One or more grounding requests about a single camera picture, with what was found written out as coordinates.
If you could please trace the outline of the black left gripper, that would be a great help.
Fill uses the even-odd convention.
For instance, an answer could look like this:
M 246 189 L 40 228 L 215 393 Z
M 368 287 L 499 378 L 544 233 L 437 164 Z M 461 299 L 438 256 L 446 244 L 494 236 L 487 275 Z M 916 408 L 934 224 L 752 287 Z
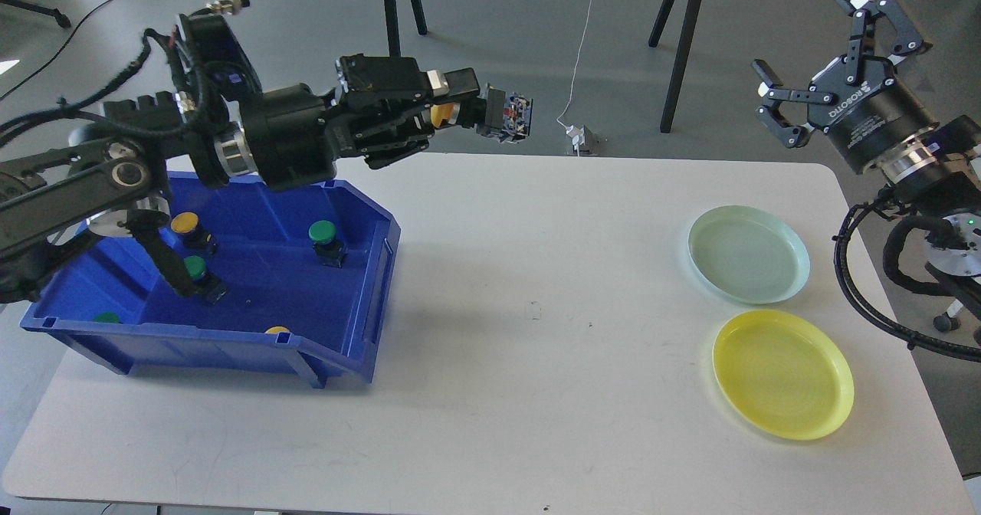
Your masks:
M 428 147 L 436 130 L 490 130 L 488 102 L 474 68 L 420 71 L 410 57 L 344 55 L 339 86 L 323 95 L 305 84 L 250 93 L 238 111 L 256 173 L 281 192 L 329 181 L 336 160 L 361 156 L 381 169 Z

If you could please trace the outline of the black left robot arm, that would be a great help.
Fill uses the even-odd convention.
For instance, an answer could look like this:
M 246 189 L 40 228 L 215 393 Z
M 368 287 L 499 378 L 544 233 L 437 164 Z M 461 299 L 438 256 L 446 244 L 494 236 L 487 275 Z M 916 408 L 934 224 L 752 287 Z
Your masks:
M 392 165 L 448 127 L 528 135 L 528 100 L 481 88 L 473 69 L 424 72 L 410 57 L 342 57 L 339 86 L 323 95 L 305 84 L 264 91 L 225 20 L 249 5 L 218 0 L 180 15 L 171 35 L 147 29 L 136 60 L 94 95 L 2 125 L 8 145 L 41 125 L 87 121 L 69 147 L 2 163 L 2 303 L 38 301 L 104 237 L 136 239 L 176 293 L 200 293 L 160 234 L 176 156 L 209 188 L 255 173 L 281 192 L 332 180 L 343 158 Z

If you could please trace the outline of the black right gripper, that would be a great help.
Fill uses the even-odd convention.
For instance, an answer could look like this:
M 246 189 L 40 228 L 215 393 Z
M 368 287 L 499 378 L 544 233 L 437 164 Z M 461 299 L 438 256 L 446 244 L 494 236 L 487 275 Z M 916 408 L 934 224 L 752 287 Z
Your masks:
M 848 47 L 812 79 L 807 90 L 788 89 L 764 60 L 751 61 L 761 80 L 758 120 L 781 145 L 805 147 L 812 131 L 821 130 L 852 172 L 862 174 L 877 159 L 908 138 L 939 126 L 917 96 L 897 77 L 896 67 L 931 51 L 932 41 L 919 30 L 897 0 L 833 0 L 851 19 Z M 877 48 L 880 23 L 894 31 L 889 47 Z M 820 92 L 830 93 L 830 104 Z M 809 123 L 794 124 L 780 111 L 782 103 L 812 104 Z

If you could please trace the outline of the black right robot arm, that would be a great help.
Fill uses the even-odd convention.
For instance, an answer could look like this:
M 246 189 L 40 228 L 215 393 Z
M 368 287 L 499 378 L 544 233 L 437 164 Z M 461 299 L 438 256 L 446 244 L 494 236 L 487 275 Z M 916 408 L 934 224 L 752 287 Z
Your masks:
M 852 172 L 878 170 L 885 187 L 853 205 L 834 242 L 838 285 L 852 308 L 877 329 L 954 359 L 978 362 L 979 348 L 949 343 L 894 322 L 861 294 L 848 266 L 848 249 L 869 215 L 893 222 L 881 267 L 890 281 L 916 295 L 950 297 L 934 317 L 939 333 L 957 328 L 957 313 L 979 315 L 979 124 L 959 116 L 941 124 L 910 88 L 898 65 L 931 44 L 897 0 L 834 0 L 851 19 L 845 53 L 816 73 L 806 89 L 782 85 L 766 61 L 758 120 L 786 148 L 825 135 Z

